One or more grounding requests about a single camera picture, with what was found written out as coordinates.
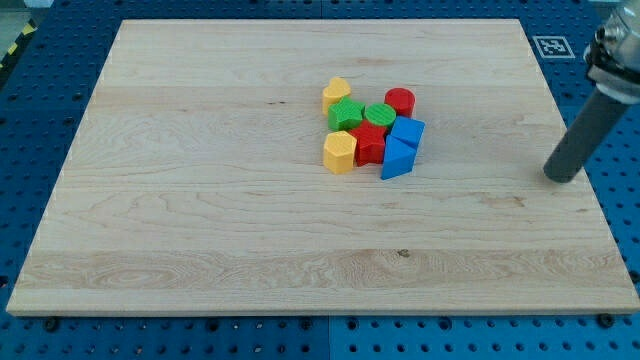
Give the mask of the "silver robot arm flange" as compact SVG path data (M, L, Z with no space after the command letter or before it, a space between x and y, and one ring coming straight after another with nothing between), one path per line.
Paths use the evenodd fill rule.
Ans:
M587 77L603 94L639 103L639 0L621 1L597 28L585 51Z

